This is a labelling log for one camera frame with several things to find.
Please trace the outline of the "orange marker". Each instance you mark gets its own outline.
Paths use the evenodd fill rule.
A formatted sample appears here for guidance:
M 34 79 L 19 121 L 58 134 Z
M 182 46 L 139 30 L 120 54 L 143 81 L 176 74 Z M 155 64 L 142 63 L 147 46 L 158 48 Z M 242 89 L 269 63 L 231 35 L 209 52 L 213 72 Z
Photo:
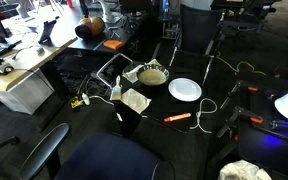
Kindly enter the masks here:
M 182 120 L 182 119 L 189 118 L 189 117 L 191 117 L 191 113 L 184 113 L 184 114 L 179 114 L 179 115 L 174 115 L 174 116 L 164 118 L 163 121 L 172 122 L 172 121 Z

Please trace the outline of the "metal bowl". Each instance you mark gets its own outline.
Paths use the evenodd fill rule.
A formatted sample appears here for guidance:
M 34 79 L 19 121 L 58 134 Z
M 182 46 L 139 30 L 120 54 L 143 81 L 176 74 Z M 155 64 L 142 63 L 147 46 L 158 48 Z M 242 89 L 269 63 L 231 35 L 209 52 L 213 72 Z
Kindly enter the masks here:
M 169 78 L 169 71 L 162 65 L 147 64 L 137 71 L 138 80 L 144 85 L 157 86 Z

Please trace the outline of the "crumpled paper under bowl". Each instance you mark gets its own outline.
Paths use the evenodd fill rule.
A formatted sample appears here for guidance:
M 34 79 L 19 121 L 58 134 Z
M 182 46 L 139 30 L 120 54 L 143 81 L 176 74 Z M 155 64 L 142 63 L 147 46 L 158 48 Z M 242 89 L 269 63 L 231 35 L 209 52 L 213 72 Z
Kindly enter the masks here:
M 143 67 L 144 65 L 151 65 L 151 64 L 155 64 L 155 65 L 161 65 L 156 59 L 153 59 L 151 60 L 150 62 L 148 63 L 144 63 L 144 64 L 140 64 L 140 65 L 137 65 L 136 67 L 134 68 L 131 68 L 131 70 L 128 70 L 126 72 L 123 72 L 122 76 L 124 78 L 126 78 L 129 82 L 131 83 L 135 83 L 138 78 L 137 78 L 137 72 L 138 70 Z

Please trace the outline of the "flat paper sheet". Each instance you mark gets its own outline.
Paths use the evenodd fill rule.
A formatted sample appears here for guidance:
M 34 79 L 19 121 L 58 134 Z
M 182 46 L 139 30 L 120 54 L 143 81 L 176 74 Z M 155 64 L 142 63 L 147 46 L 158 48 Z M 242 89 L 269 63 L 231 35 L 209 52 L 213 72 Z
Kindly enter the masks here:
M 122 94 L 122 102 L 136 113 L 141 114 L 150 105 L 151 100 L 130 88 Z

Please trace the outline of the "paint brush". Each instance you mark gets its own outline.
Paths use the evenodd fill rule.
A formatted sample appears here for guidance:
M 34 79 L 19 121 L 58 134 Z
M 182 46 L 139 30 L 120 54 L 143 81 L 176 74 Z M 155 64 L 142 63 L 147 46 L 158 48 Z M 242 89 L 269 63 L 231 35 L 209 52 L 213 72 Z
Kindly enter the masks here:
M 116 77 L 115 86 L 111 90 L 110 99 L 111 100 L 120 100 L 121 99 L 121 86 L 120 86 L 120 76 Z

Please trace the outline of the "white plate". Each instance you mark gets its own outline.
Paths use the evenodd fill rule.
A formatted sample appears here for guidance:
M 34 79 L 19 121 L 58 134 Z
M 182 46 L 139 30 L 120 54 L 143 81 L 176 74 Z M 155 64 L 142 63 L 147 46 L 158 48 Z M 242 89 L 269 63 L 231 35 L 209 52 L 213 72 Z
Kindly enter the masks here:
M 168 85 L 170 94 L 177 100 L 192 102 L 202 95 L 201 87 L 188 78 L 176 78 Z

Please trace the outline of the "orange sponge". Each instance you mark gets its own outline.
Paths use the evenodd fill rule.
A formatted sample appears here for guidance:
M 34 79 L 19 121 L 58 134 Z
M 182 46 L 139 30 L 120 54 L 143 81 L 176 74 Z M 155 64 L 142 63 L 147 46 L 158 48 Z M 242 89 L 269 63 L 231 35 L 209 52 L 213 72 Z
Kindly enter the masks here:
M 109 49 L 118 50 L 124 45 L 124 43 L 119 40 L 106 40 L 103 45 Z

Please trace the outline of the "dark blue office chair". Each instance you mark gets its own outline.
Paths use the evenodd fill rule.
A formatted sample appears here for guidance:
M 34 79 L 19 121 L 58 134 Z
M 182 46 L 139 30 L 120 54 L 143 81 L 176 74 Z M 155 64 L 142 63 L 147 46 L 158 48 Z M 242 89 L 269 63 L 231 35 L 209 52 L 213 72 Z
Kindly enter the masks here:
M 169 162 L 129 139 L 107 133 L 86 137 L 60 164 L 58 148 L 69 130 L 62 123 L 43 137 L 25 160 L 21 180 L 32 180 L 44 167 L 51 180 L 175 180 Z

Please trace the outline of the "black mesh office chair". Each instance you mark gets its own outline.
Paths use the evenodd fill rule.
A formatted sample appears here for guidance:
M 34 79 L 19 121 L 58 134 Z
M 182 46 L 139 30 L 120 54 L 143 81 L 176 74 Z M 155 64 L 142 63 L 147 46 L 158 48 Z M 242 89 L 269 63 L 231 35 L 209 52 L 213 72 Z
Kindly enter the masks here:
M 172 66 L 175 55 L 182 52 L 209 59 L 202 84 L 205 84 L 211 64 L 223 37 L 222 27 L 226 12 L 224 10 L 203 10 L 180 5 L 180 31 L 174 44 L 169 62 Z

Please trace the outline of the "computer mouse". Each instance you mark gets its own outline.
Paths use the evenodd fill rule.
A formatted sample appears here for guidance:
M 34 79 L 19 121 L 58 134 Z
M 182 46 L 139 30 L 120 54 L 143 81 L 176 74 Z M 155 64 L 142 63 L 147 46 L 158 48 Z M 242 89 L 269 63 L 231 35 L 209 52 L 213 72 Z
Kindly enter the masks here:
M 44 51 L 44 49 L 42 47 L 38 47 L 36 49 L 36 53 L 37 53 L 38 56 L 41 56 L 41 55 L 43 55 L 45 53 L 45 51 Z

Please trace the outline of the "black tablet stand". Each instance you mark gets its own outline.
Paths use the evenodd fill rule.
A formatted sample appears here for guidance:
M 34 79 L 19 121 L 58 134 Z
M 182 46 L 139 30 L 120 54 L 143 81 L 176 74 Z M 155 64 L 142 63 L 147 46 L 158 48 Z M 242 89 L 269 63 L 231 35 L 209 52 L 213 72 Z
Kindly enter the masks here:
M 52 30 L 57 23 L 58 16 L 55 17 L 52 21 L 45 21 L 43 23 L 43 32 L 40 36 L 40 39 L 38 41 L 39 44 L 43 44 L 44 42 L 47 42 L 50 39 L 50 35 L 52 33 Z

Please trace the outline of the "wooden desk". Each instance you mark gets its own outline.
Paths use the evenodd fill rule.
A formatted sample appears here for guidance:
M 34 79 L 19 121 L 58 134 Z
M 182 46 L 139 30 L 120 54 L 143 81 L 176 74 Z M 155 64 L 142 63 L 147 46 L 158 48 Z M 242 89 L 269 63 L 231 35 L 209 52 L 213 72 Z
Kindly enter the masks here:
M 39 23 L 37 35 L 29 32 L 22 20 L 14 18 L 3 20 L 21 43 L 2 58 L 13 67 L 7 75 L 0 76 L 0 101 L 10 110 L 32 115 L 42 103 L 54 92 L 54 88 L 43 74 L 41 67 L 51 61 L 77 40 L 73 30 L 66 28 L 66 20 L 61 17 L 54 26 L 50 40 L 39 44 L 43 22 L 54 18 L 55 14 L 46 10 L 49 16 L 40 13 L 33 19 Z M 45 53 L 38 56 L 36 49 L 42 47 Z

